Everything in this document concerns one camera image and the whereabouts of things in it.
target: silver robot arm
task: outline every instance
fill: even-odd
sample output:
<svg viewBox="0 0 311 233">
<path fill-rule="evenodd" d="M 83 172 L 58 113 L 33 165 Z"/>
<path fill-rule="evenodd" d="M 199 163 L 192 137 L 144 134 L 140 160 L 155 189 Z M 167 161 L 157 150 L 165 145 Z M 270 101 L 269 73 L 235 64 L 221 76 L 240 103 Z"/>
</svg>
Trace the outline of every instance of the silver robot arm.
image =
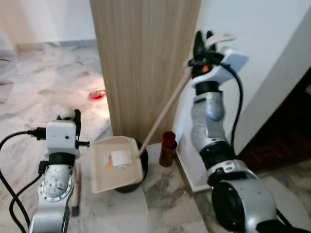
<svg viewBox="0 0 311 233">
<path fill-rule="evenodd" d="M 207 41 L 213 41 L 214 44 L 207 47 L 208 43 L 203 41 L 201 32 L 197 32 L 193 59 L 188 63 L 192 68 L 191 84 L 196 90 L 191 110 L 191 141 L 207 170 L 207 183 L 213 189 L 212 203 L 216 219 L 222 227 L 232 232 L 271 232 L 267 229 L 288 232 L 288 226 L 277 219 L 276 204 L 270 191 L 237 158 L 232 145 L 225 138 L 225 110 L 219 85 L 233 76 L 223 67 L 229 66 L 239 72 L 248 57 L 230 48 L 218 53 L 217 40 L 225 40 L 219 37 L 208 32 Z"/>
<path fill-rule="evenodd" d="M 39 203 L 29 233 L 67 232 L 74 161 L 80 156 L 79 146 L 89 146 L 89 142 L 79 142 L 80 117 L 79 110 L 66 110 L 46 127 L 49 164 L 38 187 Z"/>
</svg>

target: red bottle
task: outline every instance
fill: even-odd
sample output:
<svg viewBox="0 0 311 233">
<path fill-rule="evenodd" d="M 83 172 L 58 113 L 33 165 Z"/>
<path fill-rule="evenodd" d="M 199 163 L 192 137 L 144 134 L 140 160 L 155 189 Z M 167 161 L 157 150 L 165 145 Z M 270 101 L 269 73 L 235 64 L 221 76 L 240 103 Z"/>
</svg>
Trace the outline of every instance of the red bottle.
<svg viewBox="0 0 311 233">
<path fill-rule="evenodd" d="M 163 134 L 161 155 L 159 159 L 159 163 L 162 166 L 168 167 L 173 163 L 177 147 L 175 137 L 176 135 L 172 131 L 167 131 Z"/>
</svg>

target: dustpan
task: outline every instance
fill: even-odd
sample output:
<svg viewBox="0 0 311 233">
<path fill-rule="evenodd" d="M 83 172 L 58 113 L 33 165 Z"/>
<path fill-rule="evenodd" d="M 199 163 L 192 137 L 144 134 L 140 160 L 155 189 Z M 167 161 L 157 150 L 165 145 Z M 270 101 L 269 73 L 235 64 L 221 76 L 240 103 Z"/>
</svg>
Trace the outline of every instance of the dustpan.
<svg viewBox="0 0 311 233">
<path fill-rule="evenodd" d="M 92 191 L 99 193 L 106 190 L 139 183 L 143 178 L 140 158 L 137 157 L 136 140 L 130 137 L 114 136 L 94 142 L 91 146 Z M 132 164 L 126 169 L 109 165 L 111 152 L 129 150 Z"/>
<path fill-rule="evenodd" d="M 110 189 L 116 189 L 119 192 L 130 192 L 139 186 L 139 184 L 138 186 L 131 184 L 140 183 L 143 178 L 146 178 L 148 172 L 148 153 L 145 151 L 145 149 L 152 136 L 154 135 L 156 129 L 159 127 L 164 116 L 171 109 L 172 104 L 176 101 L 177 97 L 180 95 L 181 91 L 190 78 L 191 71 L 188 67 L 179 85 L 172 93 L 171 98 L 155 121 L 153 127 L 147 135 L 144 143 L 140 146 L 139 150 L 135 139 L 124 136 L 110 137 L 101 141 L 97 141 L 90 146 L 93 193 L 99 193 Z M 103 163 L 106 163 L 105 160 L 107 156 L 116 150 L 131 151 L 131 158 L 133 162 L 128 167 L 128 169 L 120 170 L 117 167 L 104 166 Z M 145 163 L 146 165 L 144 176 L 141 163 Z"/>
</svg>

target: black wire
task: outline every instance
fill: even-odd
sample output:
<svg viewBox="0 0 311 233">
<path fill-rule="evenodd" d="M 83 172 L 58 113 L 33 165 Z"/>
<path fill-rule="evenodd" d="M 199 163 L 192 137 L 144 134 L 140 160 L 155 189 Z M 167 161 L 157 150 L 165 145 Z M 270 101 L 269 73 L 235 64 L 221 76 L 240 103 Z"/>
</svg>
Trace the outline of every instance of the black wire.
<svg viewBox="0 0 311 233">
<path fill-rule="evenodd" d="M 4 143 L 9 140 L 10 138 L 14 137 L 14 136 L 17 136 L 17 135 L 22 135 L 22 134 L 32 134 L 33 131 L 21 131 L 21 132 L 17 132 L 17 133 L 13 133 L 9 136 L 6 136 L 1 142 L 0 142 L 0 150 L 2 149 Z M 10 187 L 9 183 L 6 181 L 5 177 L 3 176 L 1 170 L 0 170 L 0 180 L 3 182 L 4 186 L 7 188 L 7 190 L 10 192 L 10 194 L 12 195 L 12 197 L 15 196 L 15 192 L 13 191 L 13 189 Z M 29 227 L 30 225 L 30 220 L 29 220 L 29 217 L 27 215 L 27 212 L 23 206 L 23 204 L 20 202 L 20 200 L 18 198 L 16 198 L 16 203 L 18 204 L 21 212 L 23 213 L 24 217 L 25 217 L 25 220 L 26 220 L 26 223 L 27 223 L 27 226 Z M 20 230 L 25 230 L 22 226 L 22 224 L 17 220 L 17 221 L 14 221 L 18 227 L 20 228 Z"/>
<path fill-rule="evenodd" d="M 11 62 L 11 61 L 9 61 L 9 60 L 6 60 L 6 59 L 0 59 L 0 61 L 5 61 L 5 62 Z"/>
<path fill-rule="evenodd" d="M 234 69 L 232 69 L 230 67 L 230 65 L 227 65 L 225 63 L 219 63 L 219 65 L 221 65 L 223 68 L 225 68 L 229 73 L 231 73 L 233 75 L 233 77 L 235 78 L 235 80 L 238 83 L 239 92 L 240 92 L 238 111 L 237 111 L 237 115 L 236 115 L 234 123 L 233 123 L 232 132 L 231 132 L 231 146 L 234 149 L 235 131 L 237 129 L 239 117 L 240 117 L 241 110 L 242 110 L 242 104 L 243 104 L 243 86 L 242 86 L 242 82 L 241 82 L 238 74 L 235 72 Z"/>
<path fill-rule="evenodd" d="M 239 117 L 240 117 L 241 110 L 242 110 L 242 104 L 243 104 L 243 86 L 242 86 L 242 82 L 240 80 L 240 77 L 235 72 L 235 70 L 230 67 L 230 65 L 227 65 L 225 63 L 220 63 L 219 65 L 221 65 L 223 68 L 225 68 L 229 73 L 231 73 L 234 76 L 234 78 L 237 81 L 238 86 L 239 86 L 239 92 L 240 92 L 239 107 L 238 107 L 237 115 L 236 115 L 234 123 L 233 123 L 232 133 L 231 133 L 231 146 L 234 149 L 235 131 L 236 131 L 236 128 L 238 125 Z M 290 222 L 286 219 L 286 217 L 278 209 L 276 209 L 276 214 L 283 221 L 283 223 L 286 226 L 293 227 L 290 224 Z"/>
<path fill-rule="evenodd" d="M 14 222 L 17 222 L 18 219 L 16 218 L 14 211 L 13 211 L 13 206 L 14 203 L 16 202 L 16 200 L 18 199 L 19 195 L 22 194 L 27 188 L 29 188 L 31 185 L 33 185 L 35 182 L 37 182 L 40 178 L 41 178 L 42 174 L 39 174 L 33 181 L 31 181 L 28 185 L 26 185 L 25 187 L 23 187 L 12 199 L 11 203 L 10 203 L 10 215 L 12 217 L 12 219 L 14 220 Z"/>
<path fill-rule="evenodd" d="M 278 209 L 276 209 L 276 214 L 286 226 L 293 227 L 292 224 L 286 219 L 286 217 Z"/>
</svg>

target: white wall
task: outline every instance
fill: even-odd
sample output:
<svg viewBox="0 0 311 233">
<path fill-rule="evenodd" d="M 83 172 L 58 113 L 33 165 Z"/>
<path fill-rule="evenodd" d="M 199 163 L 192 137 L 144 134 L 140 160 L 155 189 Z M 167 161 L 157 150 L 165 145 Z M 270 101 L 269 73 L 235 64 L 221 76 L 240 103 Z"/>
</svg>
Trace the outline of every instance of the white wall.
<svg viewBox="0 0 311 233">
<path fill-rule="evenodd" d="M 309 68 L 311 20 L 305 17 L 311 16 L 310 6 L 309 0 L 202 0 L 197 29 L 230 32 L 237 40 L 221 46 L 234 47 L 249 55 L 249 63 L 239 73 L 244 86 L 244 102 L 236 133 L 236 153 L 243 149 Z M 236 115 L 238 89 L 232 79 L 221 86 L 221 90 L 224 91 L 224 127 L 228 137 Z M 187 86 L 179 99 L 173 130 L 177 138 L 182 138 L 179 157 L 186 173 L 194 185 L 204 185 L 205 168 L 190 142 L 193 96 L 194 90 Z"/>
<path fill-rule="evenodd" d="M 13 50 L 14 42 L 10 40 L 9 32 L 0 21 L 0 51 Z"/>
<path fill-rule="evenodd" d="M 96 38 L 89 0 L 3 0 L 0 8 L 17 44 Z"/>
</svg>

